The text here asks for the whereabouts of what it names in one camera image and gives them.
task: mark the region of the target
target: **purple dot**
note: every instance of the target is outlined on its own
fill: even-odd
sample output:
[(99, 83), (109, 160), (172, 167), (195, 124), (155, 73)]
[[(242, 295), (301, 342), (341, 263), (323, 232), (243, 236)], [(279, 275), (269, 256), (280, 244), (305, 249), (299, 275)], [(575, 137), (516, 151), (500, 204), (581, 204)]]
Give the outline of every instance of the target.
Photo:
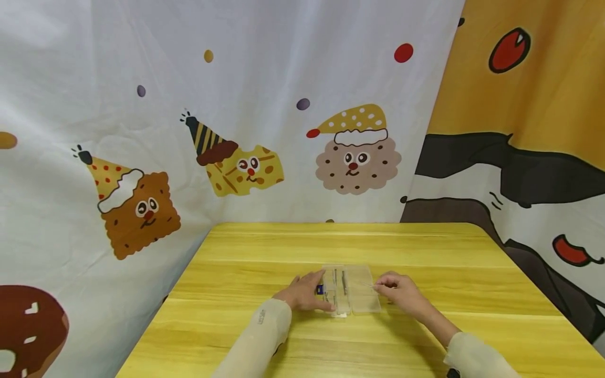
[(300, 99), (296, 103), (296, 108), (298, 108), (298, 110), (306, 110), (310, 105), (311, 101), (309, 101), (309, 99)]
[(142, 85), (139, 85), (137, 87), (137, 94), (139, 95), (139, 97), (145, 97), (145, 93), (147, 93), (147, 91), (145, 90), (145, 87)]

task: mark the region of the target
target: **clear plastic box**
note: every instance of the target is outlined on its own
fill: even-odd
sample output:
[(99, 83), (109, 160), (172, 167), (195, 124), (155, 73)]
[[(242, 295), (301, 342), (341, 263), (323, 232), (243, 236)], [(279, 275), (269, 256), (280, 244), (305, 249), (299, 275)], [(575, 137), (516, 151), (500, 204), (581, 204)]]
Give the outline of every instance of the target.
[(381, 311), (367, 265), (326, 265), (323, 269), (324, 299), (336, 307), (331, 316), (346, 318), (351, 313), (358, 315)]

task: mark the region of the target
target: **beige sleeve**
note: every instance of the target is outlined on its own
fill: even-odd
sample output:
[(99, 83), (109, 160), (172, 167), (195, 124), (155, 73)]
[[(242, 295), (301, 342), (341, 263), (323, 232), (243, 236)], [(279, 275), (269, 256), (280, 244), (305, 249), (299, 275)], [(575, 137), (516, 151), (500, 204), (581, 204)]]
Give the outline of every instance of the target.
[(248, 327), (218, 366), (212, 378), (261, 378), (277, 347), (288, 337), (292, 310), (270, 299), (259, 307)]
[(470, 333), (458, 332), (452, 337), (443, 362), (462, 378), (521, 378), (497, 350)]

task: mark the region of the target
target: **red dot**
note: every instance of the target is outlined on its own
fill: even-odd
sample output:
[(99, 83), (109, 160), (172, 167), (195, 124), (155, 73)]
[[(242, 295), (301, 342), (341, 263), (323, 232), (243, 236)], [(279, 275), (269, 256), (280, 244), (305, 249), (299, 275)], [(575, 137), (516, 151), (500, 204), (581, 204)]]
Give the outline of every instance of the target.
[(412, 57), (412, 54), (414, 54), (414, 48), (412, 45), (403, 44), (397, 47), (397, 50), (395, 50), (395, 60), (398, 63), (407, 62)]
[(315, 138), (317, 135), (319, 135), (318, 129), (312, 129), (307, 131), (307, 138)]

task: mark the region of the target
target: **yellow wooden table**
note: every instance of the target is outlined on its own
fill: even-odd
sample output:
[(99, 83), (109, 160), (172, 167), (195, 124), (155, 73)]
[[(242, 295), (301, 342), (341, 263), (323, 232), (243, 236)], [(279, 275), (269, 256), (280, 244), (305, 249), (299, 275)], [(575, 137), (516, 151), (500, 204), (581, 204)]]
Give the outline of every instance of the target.
[[(209, 377), (263, 301), (329, 263), (367, 264), (374, 278), (410, 275), (524, 378), (605, 377), (605, 360), (481, 229), (444, 223), (218, 225), (118, 377)], [(295, 313), (266, 376), (445, 377), (432, 335), (382, 308), (346, 319)]]

